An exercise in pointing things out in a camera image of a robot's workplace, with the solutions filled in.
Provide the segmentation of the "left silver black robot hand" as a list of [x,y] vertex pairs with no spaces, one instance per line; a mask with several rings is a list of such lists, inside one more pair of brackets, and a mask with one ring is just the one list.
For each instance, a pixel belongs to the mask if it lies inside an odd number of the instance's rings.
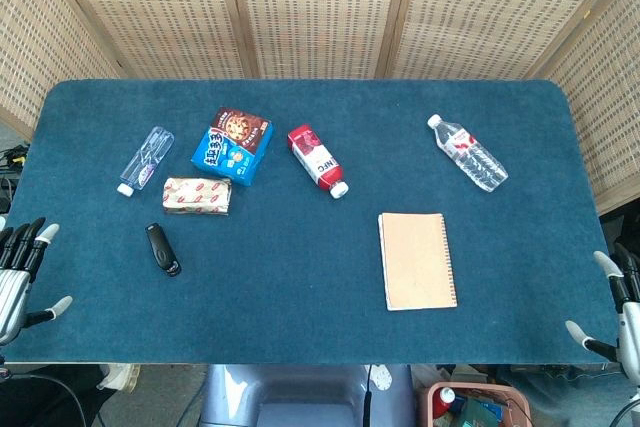
[[46,218],[17,228],[1,226],[1,346],[10,344],[22,330],[60,317],[72,304],[71,296],[53,306],[28,312],[27,304],[44,254],[59,231]]

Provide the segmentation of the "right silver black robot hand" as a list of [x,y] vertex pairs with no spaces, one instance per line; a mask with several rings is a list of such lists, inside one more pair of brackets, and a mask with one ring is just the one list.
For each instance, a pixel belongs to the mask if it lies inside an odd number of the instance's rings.
[[594,260],[602,268],[607,277],[614,308],[617,314],[617,344],[610,345],[587,335],[581,327],[571,321],[565,322],[565,327],[572,339],[585,350],[591,351],[606,360],[618,363],[622,372],[639,386],[639,302],[628,289],[626,279],[636,278],[633,270],[621,270],[616,263],[604,252],[595,251]]

